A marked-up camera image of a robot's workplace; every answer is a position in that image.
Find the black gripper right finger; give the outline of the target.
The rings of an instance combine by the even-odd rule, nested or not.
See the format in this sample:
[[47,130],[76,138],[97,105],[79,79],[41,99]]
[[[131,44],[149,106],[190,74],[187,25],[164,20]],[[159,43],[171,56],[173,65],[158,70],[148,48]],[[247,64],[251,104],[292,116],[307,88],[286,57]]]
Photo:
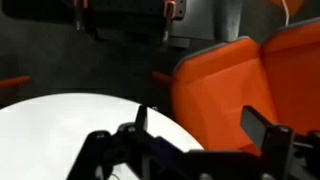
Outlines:
[[306,135],[268,121],[252,106],[244,106],[241,128],[261,152],[262,180],[320,180],[318,130]]

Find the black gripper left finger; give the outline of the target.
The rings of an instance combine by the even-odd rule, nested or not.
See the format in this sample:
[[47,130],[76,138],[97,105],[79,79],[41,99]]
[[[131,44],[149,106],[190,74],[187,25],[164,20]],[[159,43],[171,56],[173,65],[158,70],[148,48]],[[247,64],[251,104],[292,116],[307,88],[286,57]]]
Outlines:
[[89,133],[66,180],[108,180],[117,165],[126,165],[139,180],[187,180],[183,153],[162,137],[147,132],[147,107],[138,108],[134,122],[114,134]]

